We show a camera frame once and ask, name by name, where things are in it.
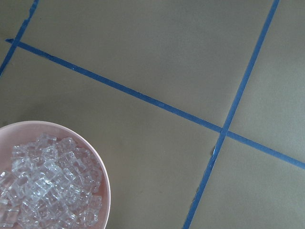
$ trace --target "blue line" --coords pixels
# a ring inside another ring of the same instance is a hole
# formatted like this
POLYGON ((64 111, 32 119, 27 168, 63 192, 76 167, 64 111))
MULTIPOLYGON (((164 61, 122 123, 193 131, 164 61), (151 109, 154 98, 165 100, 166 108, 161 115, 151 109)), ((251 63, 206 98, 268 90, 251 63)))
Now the blue line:
MULTIPOLYGON (((13 39, 7 39, 6 41, 9 42, 9 43, 14 42, 13 39)), ((105 77, 103 77, 101 75, 98 75, 98 74, 90 72, 90 71, 88 71, 86 69, 83 69, 83 68, 81 68, 81 67, 79 67, 79 66, 77 66, 75 64, 72 64, 72 63, 70 63, 68 61, 65 61, 65 60, 60 59, 60 58, 55 57, 55 56, 52 56, 52 55, 50 55, 50 54, 48 54, 46 52, 43 52, 43 51, 41 51, 39 49, 36 49, 36 48, 34 48, 32 46, 29 46, 29 45, 27 45, 25 43, 22 43, 22 42, 19 42, 18 46, 20 48, 23 48, 25 50, 30 51, 31 53, 34 53, 34 54, 39 55, 41 57, 47 58, 48 60, 53 61, 53 62, 55 62, 57 64, 60 64, 61 66, 64 66, 64 67, 69 68, 69 69, 72 69, 75 72, 78 72, 80 74, 86 75, 86 76, 88 76, 88 77, 90 77, 90 78, 92 78, 94 80, 97 80, 97 81, 99 81, 101 83, 104 83, 104 84, 106 84, 106 85, 108 85, 110 87, 118 89, 118 90, 120 90, 122 92, 125 92, 127 94, 130 94, 130 95, 132 95, 132 96, 134 96, 134 97, 136 97, 138 99, 146 101, 146 102, 148 102, 150 104, 153 104, 153 105, 155 105, 155 106, 157 106, 159 108, 167 110, 167 111, 169 111, 169 112, 171 112, 173 114, 176 114, 176 115, 178 115, 180 117, 188 119, 188 120, 190 120, 190 121, 192 121, 194 123, 197 123, 199 125, 205 126, 205 127, 209 128, 211 130, 214 130, 214 131, 216 131, 218 133, 221 132, 221 127, 219 127, 217 125, 214 125, 214 124, 212 124, 212 123, 210 123, 208 121, 205 121, 205 120, 203 120, 201 118, 198 118, 198 117, 196 117, 194 115, 191 115, 189 113, 186 113, 186 112, 184 112, 182 110, 179 110, 179 109, 177 109, 175 107, 172 107, 172 106, 170 106, 168 104, 160 102, 159 100, 153 99, 153 98, 151 98, 151 97, 149 97, 149 96, 147 96, 145 94, 142 94, 142 93, 137 92, 137 91, 135 91, 135 90, 133 90, 131 88, 128 88, 128 87, 126 87, 126 86, 124 86, 122 84, 119 84, 119 83, 116 83, 116 82, 114 82, 112 80, 109 80, 109 79, 107 79, 107 78, 105 78, 105 77)))
POLYGON ((184 225, 183 225, 183 229, 189 229, 189 227, 190 227, 190 225, 192 223, 192 220, 193 220, 193 217, 194 217, 195 212, 197 210, 197 207, 199 205, 201 196, 202 196, 202 194, 204 192, 204 189, 206 187, 206 184, 207 184, 207 182, 209 180, 209 177, 211 175, 212 169, 214 167, 214 164, 216 162, 216 159, 218 157, 220 149, 221 149, 221 147, 223 145, 224 139, 225 139, 225 137, 226 137, 226 135, 228 133, 228 130, 229 130, 230 124, 231 124, 231 122, 233 120, 235 111, 236 111, 236 109, 238 107, 238 104, 239 104, 241 98, 242 98, 244 89, 245 89, 245 87, 247 85, 248 79, 249 79, 250 74, 252 72, 252 69, 254 67, 255 61, 256 61, 257 56, 259 54, 259 51, 260 51, 260 49, 262 47, 264 38, 265 38, 265 36, 267 34, 267 31, 268 31, 269 26, 271 24, 272 18, 273 18, 274 14, 275 14, 275 11, 276 11, 276 8, 278 6, 278 3, 279 3, 279 0, 274 0, 273 4, 271 6, 271 9, 270 9, 270 11, 268 13, 267 19, 266 19, 266 21, 264 23, 264 26, 262 28, 261 34, 260 34, 260 36, 258 38, 258 41, 257 41, 256 46, 254 48, 254 51, 252 53, 251 59, 250 59, 249 64, 248 64, 248 66, 246 68, 246 71, 244 73, 243 79, 242 79, 242 81, 241 81, 241 83, 239 85, 239 88, 237 90, 237 93, 236 93, 236 96, 234 98, 234 101, 233 101, 233 103, 231 105, 231 108, 230 108, 230 111, 228 113, 228 116, 227 116, 227 118, 226 118, 226 120, 224 122, 223 129, 222 129, 222 131, 219 134, 218 140, 217 140, 216 145, 215 145, 214 153, 213 153, 213 155, 210 158, 210 161, 209 161, 209 163, 207 165, 207 168, 206 168, 206 170, 204 172, 203 178, 202 178, 202 180, 200 182, 198 191, 195 194, 194 200, 192 202, 192 205, 190 207, 188 215, 187 215, 187 217, 185 219, 185 222, 184 222, 184 225))
POLYGON ((243 136, 235 134, 235 133, 233 133, 231 131, 228 131, 227 136, 232 138, 232 139, 234 139, 234 140, 236 140, 236 141, 239 141, 239 142, 241 142, 243 144, 246 144, 246 145, 251 146, 251 147, 253 147, 255 149, 263 151, 266 154, 269 154, 271 156, 277 157, 277 158, 279 158, 279 159, 281 159, 281 160, 283 160, 285 162, 288 162, 288 163, 290 163, 290 164, 292 164, 294 166, 297 166, 299 168, 305 169, 305 163, 304 162, 298 161, 298 160, 296 160, 296 159, 294 159, 292 157, 289 157, 289 156, 287 156, 285 154, 282 154, 282 153, 280 153, 278 151, 270 149, 270 148, 268 148, 268 147, 266 147, 266 146, 264 146, 262 144, 254 142, 254 141, 252 141, 252 140, 250 140, 248 138, 245 138, 243 136))
POLYGON ((20 42, 20 39, 23 36, 23 34, 24 34, 24 32, 25 32, 25 30, 26 30, 26 28, 27 28, 27 26, 28 26, 28 24, 29 24, 29 22, 30 22, 30 20, 31 20, 31 18, 32 18, 33 14, 34 14, 34 12, 36 10, 36 8, 37 8, 38 2, 39 2, 39 0, 35 0, 33 2, 32 6, 30 8, 30 15, 29 15, 29 17, 23 21, 23 23, 22 23, 22 25, 21 25, 21 27, 20 27, 20 29, 19 29, 15 39, 14 39, 12 45, 10 46, 10 49, 9 49, 8 53, 6 54, 6 56, 5 56, 5 58, 4 58, 3 62, 2 62, 1 66, 0 66, 0 78, 2 76, 2 73, 3 73, 4 69, 5 69, 5 67, 8 65, 8 63, 10 62, 10 60, 11 60, 11 58, 12 58, 14 52, 15 52, 15 50, 16 50, 16 48, 18 46, 18 43, 20 42))

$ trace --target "pile of clear cubes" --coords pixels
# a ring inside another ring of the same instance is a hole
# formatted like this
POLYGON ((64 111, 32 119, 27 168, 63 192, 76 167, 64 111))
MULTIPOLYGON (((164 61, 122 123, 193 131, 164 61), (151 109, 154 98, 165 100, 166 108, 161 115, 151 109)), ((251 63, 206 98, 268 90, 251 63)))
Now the pile of clear cubes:
POLYGON ((96 156, 71 137, 42 134, 14 146, 12 169, 0 174, 0 227, 84 229, 98 221, 102 181, 96 156))

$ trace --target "floor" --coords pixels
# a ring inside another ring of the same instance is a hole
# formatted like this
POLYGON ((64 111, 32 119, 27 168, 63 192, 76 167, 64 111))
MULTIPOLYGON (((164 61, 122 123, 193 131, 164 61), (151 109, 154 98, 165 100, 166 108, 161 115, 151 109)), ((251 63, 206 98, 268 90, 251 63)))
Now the floor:
POLYGON ((110 178, 107 229, 303 229, 304 10, 2 0, 0 126, 87 139, 110 178))

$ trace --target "bowl rim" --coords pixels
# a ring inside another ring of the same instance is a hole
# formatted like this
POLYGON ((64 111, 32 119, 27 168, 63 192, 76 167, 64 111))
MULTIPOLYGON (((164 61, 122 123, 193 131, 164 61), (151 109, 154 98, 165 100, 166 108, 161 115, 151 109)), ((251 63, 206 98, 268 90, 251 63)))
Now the bowl rim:
POLYGON ((78 133, 76 133, 75 131, 65 127, 65 126, 62 126, 60 124, 57 124, 57 123, 52 123, 52 122, 47 122, 47 121, 21 121, 21 122, 16 122, 16 123, 12 123, 12 124, 9 124, 9 125, 6 125, 6 126, 3 126, 0 128, 0 131, 2 131, 3 129, 6 129, 6 128, 11 128, 13 126, 17 126, 17 125, 26 125, 26 124, 44 124, 44 125, 51 125, 51 126, 54 126, 54 127, 57 127, 59 129, 63 129, 63 130, 66 130, 67 132, 70 132, 70 133, 73 133, 75 135, 77 135, 89 148, 90 150, 95 154, 95 156, 98 157, 99 161, 100 161, 100 164, 103 168, 103 172, 104 172, 104 175, 106 177, 106 184, 107 184, 107 190, 108 190, 108 193, 109 193, 109 198, 108 198, 108 202, 107 202, 107 205, 108 205, 108 209, 107 209, 107 215, 106 215, 106 220, 105 220, 105 224, 104 224, 104 228, 106 228, 106 225, 107 225, 107 222, 108 222, 108 218, 109 218, 109 214, 110 214, 110 207, 111 207, 111 189, 110 189, 110 182, 109 182, 109 177, 108 177, 108 173, 107 173, 107 170, 106 170, 106 166, 101 158, 101 156, 98 154, 98 152, 94 149, 94 147, 85 139, 83 138, 81 135, 79 135, 78 133))

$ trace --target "bowl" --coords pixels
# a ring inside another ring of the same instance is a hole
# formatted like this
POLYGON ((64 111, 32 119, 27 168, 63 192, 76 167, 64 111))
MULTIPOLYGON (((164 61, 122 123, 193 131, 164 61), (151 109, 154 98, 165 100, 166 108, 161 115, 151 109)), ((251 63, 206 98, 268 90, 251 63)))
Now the bowl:
MULTIPOLYGON (((96 194, 102 196, 102 208, 99 212, 99 221, 94 226, 89 228, 105 229, 109 217, 111 203, 110 183, 107 171, 96 150, 76 132, 62 125, 44 121, 25 121, 13 123, 0 128, 0 172, 4 170, 11 170, 10 158, 13 146, 33 142, 42 133, 54 135, 58 138, 72 137, 77 143, 78 147, 84 147, 91 150, 100 162, 103 178, 100 189, 96 194)), ((15 224, 13 228, 21 229, 18 224, 15 224)))

